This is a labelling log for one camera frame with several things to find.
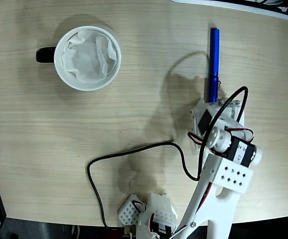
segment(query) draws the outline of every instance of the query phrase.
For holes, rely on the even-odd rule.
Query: white mug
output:
[[[116,65],[105,79],[94,83],[84,83],[76,79],[76,77],[64,70],[62,63],[62,55],[67,41],[76,33],[83,30],[95,30],[107,36],[114,45],[117,53]],[[116,77],[122,62],[121,42],[116,33],[107,26],[80,26],[67,32],[58,42],[56,47],[44,47],[37,50],[35,58],[40,63],[54,63],[56,72],[62,81],[68,86],[80,91],[95,91],[108,85]]]

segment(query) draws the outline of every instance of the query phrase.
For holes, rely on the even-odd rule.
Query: blue pen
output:
[[[210,30],[210,66],[208,79],[208,102],[216,102],[218,97],[219,72],[219,29]]]

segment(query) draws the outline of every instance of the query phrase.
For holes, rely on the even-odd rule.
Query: tissue paper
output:
[[[73,35],[64,47],[63,67],[84,83],[95,83],[112,73],[117,53],[102,33],[85,30]]]

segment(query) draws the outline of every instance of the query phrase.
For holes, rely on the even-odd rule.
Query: perforated bracket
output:
[[[253,176],[251,169],[216,155],[209,155],[208,157],[201,177],[208,178],[209,182],[223,188],[238,193],[246,192]]]

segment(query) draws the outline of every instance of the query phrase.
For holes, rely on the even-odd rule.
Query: black mug handle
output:
[[[53,63],[54,62],[55,46],[43,47],[36,51],[35,59],[40,63]]]

